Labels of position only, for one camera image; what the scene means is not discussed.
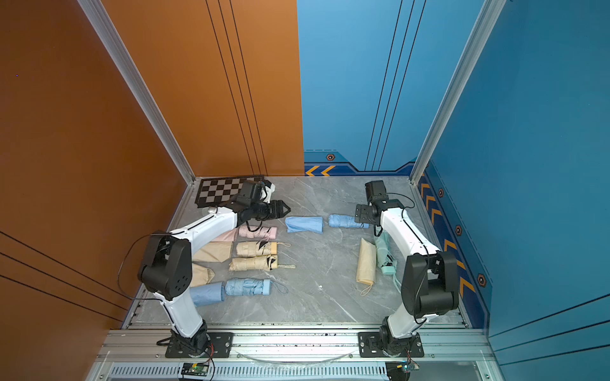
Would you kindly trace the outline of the mint green sleeved umbrella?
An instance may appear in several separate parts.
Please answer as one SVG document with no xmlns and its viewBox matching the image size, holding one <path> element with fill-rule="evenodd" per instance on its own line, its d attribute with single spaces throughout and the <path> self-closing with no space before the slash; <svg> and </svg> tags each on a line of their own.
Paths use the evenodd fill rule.
<svg viewBox="0 0 610 381">
<path fill-rule="evenodd" d="M 386 232 L 381 233 L 374 238 L 376 247 L 376 263 L 384 276 L 392 278 L 393 285 L 400 291 L 401 282 L 397 278 L 397 259 L 391 254 L 389 246 L 389 235 Z"/>
</svg>

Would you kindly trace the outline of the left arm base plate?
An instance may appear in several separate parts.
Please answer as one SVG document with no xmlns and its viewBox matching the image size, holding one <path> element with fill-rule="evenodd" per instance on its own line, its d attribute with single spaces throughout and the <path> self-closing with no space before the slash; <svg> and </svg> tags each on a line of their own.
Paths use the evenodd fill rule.
<svg viewBox="0 0 610 381">
<path fill-rule="evenodd" d="M 234 334 L 231 332 L 197 333 L 193 338 L 183 338 L 178 333 L 157 341 L 165 346 L 166 358 L 212 358 L 226 359 L 230 357 Z"/>
</svg>

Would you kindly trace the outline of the light blue umbrella sleeve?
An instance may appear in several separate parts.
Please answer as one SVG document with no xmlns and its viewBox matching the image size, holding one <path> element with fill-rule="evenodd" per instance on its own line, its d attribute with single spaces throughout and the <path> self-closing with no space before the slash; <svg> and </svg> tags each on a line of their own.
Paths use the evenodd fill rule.
<svg viewBox="0 0 610 381">
<path fill-rule="evenodd" d="M 206 284 L 190 288 L 190 295 L 196 307 L 222 303 L 226 298 L 224 282 Z"/>
</svg>

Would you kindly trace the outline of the beige sleeved umbrella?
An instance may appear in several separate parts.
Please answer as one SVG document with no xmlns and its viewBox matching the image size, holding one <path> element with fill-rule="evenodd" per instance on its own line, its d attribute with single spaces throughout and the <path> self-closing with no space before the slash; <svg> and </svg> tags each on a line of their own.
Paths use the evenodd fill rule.
<svg viewBox="0 0 610 381">
<path fill-rule="evenodd" d="M 365 239 L 360 243 L 356 281 L 365 287 L 361 296 L 368 295 L 376 282 L 376 247 Z"/>
</svg>

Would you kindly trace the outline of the pink umbrella sleeve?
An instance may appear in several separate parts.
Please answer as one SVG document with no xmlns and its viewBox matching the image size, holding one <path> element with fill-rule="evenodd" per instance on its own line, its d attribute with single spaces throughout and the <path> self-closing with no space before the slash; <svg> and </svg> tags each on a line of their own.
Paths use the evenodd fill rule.
<svg viewBox="0 0 610 381">
<path fill-rule="evenodd" d="M 216 238 L 212 239 L 212 242 L 233 242 L 238 236 L 238 229 L 233 229 L 228 232 L 222 233 Z"/>
</svg>

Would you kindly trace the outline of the cream umbrella sleeve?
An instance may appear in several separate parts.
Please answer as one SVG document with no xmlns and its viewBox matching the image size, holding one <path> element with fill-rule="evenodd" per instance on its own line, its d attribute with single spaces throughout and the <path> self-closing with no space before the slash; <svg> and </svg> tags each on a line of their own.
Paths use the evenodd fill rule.
<svg viewBox="0 0 610 381">
<path fill-rule="evenodd" d="M 194 262 L 223 263 L 230 260 L 232 242 L 210 242 L 198 250 L 192 257 Z"/>
</svg>

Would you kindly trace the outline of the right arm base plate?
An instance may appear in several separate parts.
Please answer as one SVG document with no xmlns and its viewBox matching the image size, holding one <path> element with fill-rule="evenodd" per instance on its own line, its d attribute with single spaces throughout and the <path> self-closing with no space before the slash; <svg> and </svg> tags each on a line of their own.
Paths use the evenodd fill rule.
<svg viewBox="0 0 610 381">
<path fill-rule="evenodd" d="M 411 338 L 396 339 L 391 334 L 359 332 L 357 334 L 360 357 L 411 357 L 423 358 L 424 346 L 418 333 Z"/>
</svg>

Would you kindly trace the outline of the light blue sleeved umbrella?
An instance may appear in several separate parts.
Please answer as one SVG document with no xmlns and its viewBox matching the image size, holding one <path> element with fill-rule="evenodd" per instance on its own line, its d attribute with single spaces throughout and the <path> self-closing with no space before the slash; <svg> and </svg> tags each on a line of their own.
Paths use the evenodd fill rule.
<svg viewBox="0 0 610 381">
<path fill-rule="evenodd" d="M 273 288 L 281 295 L 288 293 L 286 286 L 270 279 L 229 279 L 224 285 L 225 293 L 229 296 L 269 296 Z"/>
</svg>

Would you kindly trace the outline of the cream umbrella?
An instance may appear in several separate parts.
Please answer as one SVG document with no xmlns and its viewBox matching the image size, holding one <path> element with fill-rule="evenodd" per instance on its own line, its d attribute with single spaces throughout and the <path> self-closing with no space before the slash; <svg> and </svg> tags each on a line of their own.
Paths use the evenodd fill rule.
<svg viewBox="0 0 610 381">
<path fill-rule="evenodd" d="M 278 254 L 280 246 L 290 247 L 291 245 L 276 241 L 244 241 L 237 244 L 236 254 L 238 257 L 262 257 L 274 256 Z"/>
</svg>

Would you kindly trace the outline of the pale yellow umbrella sleeve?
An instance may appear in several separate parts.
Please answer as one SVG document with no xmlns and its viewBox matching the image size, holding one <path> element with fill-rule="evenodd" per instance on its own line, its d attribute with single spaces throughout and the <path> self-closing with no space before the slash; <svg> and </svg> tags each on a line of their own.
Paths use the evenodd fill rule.
<svg viewBox="0 0 610 381">
<path fill-rule="evenodd" d="M 212 269 L 193 263 L 192 264 L 192 281 L 190 287 L 201 287 L 208 285 L 215 277 Z"/>
</svg>

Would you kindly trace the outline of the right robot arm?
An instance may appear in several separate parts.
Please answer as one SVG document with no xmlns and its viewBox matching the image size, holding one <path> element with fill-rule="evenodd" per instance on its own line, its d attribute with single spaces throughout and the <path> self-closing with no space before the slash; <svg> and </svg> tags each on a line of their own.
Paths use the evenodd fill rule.
<svg viewBox="0 0 610 381">
<path fill-rule="evenodd" d="M 418 330 L 431 318 L 458 308 L 458 260 L 431 243 L 396 200 L 356 206 L 355 221 L 388 233 L 405 259 L 401 304 L 381 324 L 379 350 L 388 357 L 422 357 Z"/>
</svg>

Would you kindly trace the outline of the pink umbrella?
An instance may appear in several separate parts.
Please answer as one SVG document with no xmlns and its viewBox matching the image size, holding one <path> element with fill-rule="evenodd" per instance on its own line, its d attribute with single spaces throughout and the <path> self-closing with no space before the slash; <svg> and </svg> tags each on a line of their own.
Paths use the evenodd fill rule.
<svg viewBox="0 0 610 381">
<path fill-rule="evenodd" d="M 275 226 L 262 226 L 257 230 L 250 230 L 247 226 L 243 225 L 238 230 L 238 235 L 243 238 L 256 239 L 259 241 L 273 241 L 276 240 L 277 228 Z"/>
</svg>

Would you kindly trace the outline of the pale yellow sleeved umbrella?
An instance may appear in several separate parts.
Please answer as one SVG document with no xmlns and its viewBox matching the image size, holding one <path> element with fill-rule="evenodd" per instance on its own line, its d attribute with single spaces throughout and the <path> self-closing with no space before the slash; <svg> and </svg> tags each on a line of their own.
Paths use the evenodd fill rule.
<svg viewBox="0 0 610 381">
<path fill-rule="evenodd" d="M 233 258 L 229 265 L 230 271 L 272 271 L 278 268 L 296 269 L 293 264 L 280 264 L 278 255 L 238 257 Z"/>
</svg>

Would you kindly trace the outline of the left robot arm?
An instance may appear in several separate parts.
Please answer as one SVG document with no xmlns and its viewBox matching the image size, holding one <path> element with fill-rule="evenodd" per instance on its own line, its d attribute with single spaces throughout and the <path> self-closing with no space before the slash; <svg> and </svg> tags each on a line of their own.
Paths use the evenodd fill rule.
<svg viewBox="0 0 610 381">
<path fill-rule="evenodd" d="M 194 254 L 213 239 L 246 222 L 280 219 L 290 211 L 282 200 L 217 207 L 182 228 L 149 236 L 138 279 L 160 303 L 171 322 L 167 357 L 201 357 L 211 348 L 207 324 L 197 311 L 190 292 Z"/>
</svg>

